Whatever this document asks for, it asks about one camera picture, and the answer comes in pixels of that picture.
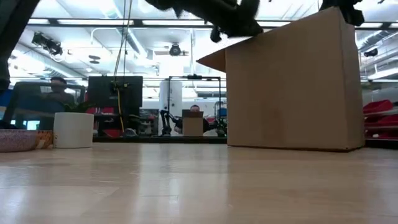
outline ceiling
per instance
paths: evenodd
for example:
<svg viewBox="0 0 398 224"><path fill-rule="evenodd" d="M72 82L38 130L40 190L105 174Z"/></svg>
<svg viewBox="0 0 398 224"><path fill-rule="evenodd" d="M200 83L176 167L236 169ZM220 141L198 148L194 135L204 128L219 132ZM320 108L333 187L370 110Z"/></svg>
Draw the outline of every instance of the ceiling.
<svg viewBox="0 0 398 224"><path fill-rule="evenodd" d="M356 7L362 9L367 21L386 22L398 21L398 0L385 0L378 4L379 0L364 0ZM123 16L124 0L41 0L32 18L67 18L67 19L105 19L109 18L110 9L118 11L119 17ZM321 1L317 0L268 0L261 1L261 7L257 18L262 20L296 20L318 11ZM136 19L176 19L173 11L161 12L145 2L145 0L133 0L131 17ZM189 13L184 13L184 19L197 19ZM239 42L243 39L224 39L219 44L214 44L209 36L208 29L177 29L177 28L134 28L130 29L131 36L136 43L146 52L154 52L154 57L141 57L134 52L132 45L126 47L126 63L124 59L119 64L118 75L142 75L146 78L147 86L154 86L155 81L150 78L165 78L169 75L183 75L194 71L200 75L221 76L225 74L201 66L191 61L210 54L218 49ZM50 58L43 49L32 44L35 32L43 33L46 37L60 42L64 51L61 57ZM357 41L360 43L375 31L357 31ZM376 45L379 55L366 58L361 54L361 70L363 78L375 73L374 65L382 70L395 68L398 62L398 35L391 35L387 40L379 41ZM173 43L178 43L187 56L171 57L169 48ZM19 45L16 48L15 57L23 54L43 63L47 68L43 72L31 72L25 76L28 78L51 77L61 75L67 78L85 78L90 75L113 75L117 55L121 44L121 34L116 29L95 29L93 27L36 27L27 26ZM99 64L92 64L90 55L99 56ZM14 82L23 80L20 72L14 72ZM79 80L79 84L87 85L86 81ZM186 82L185 86L207 88L216 86L215 83L192 84Z"/></svg>

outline shelf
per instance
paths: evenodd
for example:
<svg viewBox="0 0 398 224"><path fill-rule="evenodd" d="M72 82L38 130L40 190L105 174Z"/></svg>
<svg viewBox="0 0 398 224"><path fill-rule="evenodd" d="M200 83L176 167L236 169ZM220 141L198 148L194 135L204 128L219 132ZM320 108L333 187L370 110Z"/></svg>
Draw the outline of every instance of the shelf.
<svg viewBox="0 0 398 224"><path fill-rule="evenodd" d="M392 138L366 138L367 141L396 141L398 142L398 139L392 139Z"/></svg>
<svg viewBox="0 0 398 224"><path fill-rule="evenodd" d="M369 127L365 127L365 129L368 129L368 130L375 130L375 129L396 129L396 130L398 130L398 126L375 126L375 127L369 126Z"/></svg>
<svg viewBox="0 0 398 224"><path fill-rule="evenodd" d="M398 108L395 108L395 109L392 109L389 111L368 113L368 114L364 114L364 116L365 116L365 118L367 118L367 117L373 117L373 116L387 116L387 115L393 115L393 114L398 114Z"/></svg>

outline office chair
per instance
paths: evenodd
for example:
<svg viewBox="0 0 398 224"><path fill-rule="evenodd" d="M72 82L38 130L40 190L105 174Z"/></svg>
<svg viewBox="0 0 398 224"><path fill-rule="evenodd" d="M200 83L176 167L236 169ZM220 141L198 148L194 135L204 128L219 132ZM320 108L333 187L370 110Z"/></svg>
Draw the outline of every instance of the office chair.
<svg viewBox="0 0 398 224"><path fill-rule="evenodd" d="M16 83L12 91L11 100L4 113L2 123L11 124L14 119L18 129L26 129L24 121L40 121L39 130L52 130L53 117L55 113L64 112L64 105L56 100L45 97L44 89L50 89L57 84L41 82L19 82ZM66 88L76 90L76 103L84 102L84 86L65 85Z"/></svg>

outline box flap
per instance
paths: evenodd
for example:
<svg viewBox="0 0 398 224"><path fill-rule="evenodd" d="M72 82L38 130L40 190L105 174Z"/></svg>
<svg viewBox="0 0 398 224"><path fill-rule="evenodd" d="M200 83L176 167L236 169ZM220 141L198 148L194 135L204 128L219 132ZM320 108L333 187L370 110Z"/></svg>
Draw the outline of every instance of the box flap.
<svg viewBox="0 0 398 224"><path fill-rule="evenodd" d="M221 49L212 54L204 56L203 58L197 60L197 62L215 70L225 72L225 49Z"/></svg>

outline white planter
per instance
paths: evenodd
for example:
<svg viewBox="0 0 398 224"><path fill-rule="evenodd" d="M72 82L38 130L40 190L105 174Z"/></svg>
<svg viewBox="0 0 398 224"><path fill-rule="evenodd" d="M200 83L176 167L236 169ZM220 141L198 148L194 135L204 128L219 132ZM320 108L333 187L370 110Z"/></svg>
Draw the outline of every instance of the white planter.
<svg viewBox="0 0 398 224"><path fill-rule="evenodd" d="M54 148L76 149L93 146L93 125L93 114L56 113Z"/></svg>

